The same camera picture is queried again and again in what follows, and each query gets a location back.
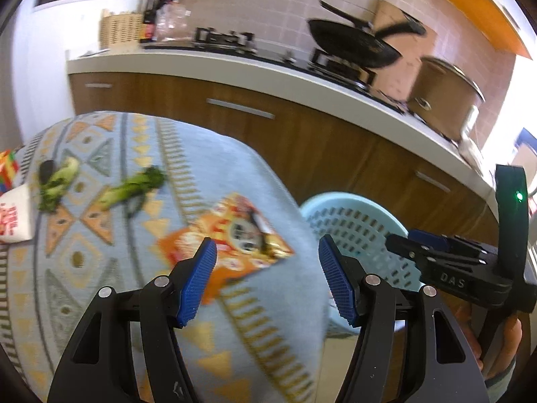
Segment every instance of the frying pan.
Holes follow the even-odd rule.
[[[382,68],[395,63],[401,57],[401,53],[384,41],[385,38],[402,33],[419,36],[425,36],[427,33],[420,21],[403,12],[406,21],[387,26],[372,35],[371,23],[353,17],[324,1],[319,3],[332,13],[348,19],[354,26],[327,19],[309,19],[309,31],[317,45],[330,55],[364,68]]]

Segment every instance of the upper cabinet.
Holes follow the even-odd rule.
[[[497,50],[533,59],[537,36],[515,0],[449,0]]]

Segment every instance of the orange cabinet underside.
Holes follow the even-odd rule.
[[[511,51],[531,59],[515,27],[492,0],[448,0],[485,34],[497,50]]]

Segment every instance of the beige woven basket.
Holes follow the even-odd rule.
[[[103,48],[138,45],[140,38],[141,13],[110,14],[103,10],[100,20],[99,44]]]

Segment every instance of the human hand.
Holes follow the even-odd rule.
[[[474,353],[479,369],[483,369],[483,362],[481,361],[481,346],[477,341],[477,337],[474,331],[470,327],[470,319],[472,318],[472,306],[469,303],[459,307],[455,313],[455,318],[460,325],[462,332],[466,336],[470,348]],[[522,323],[517,318],[516,314],[511,315],[505,321],[504,326],[504,340],[501,351],[494,362],[494,365],[489,370],[485,379],[490,379],[505,371],[517,354],[518,346],[522,340]]]

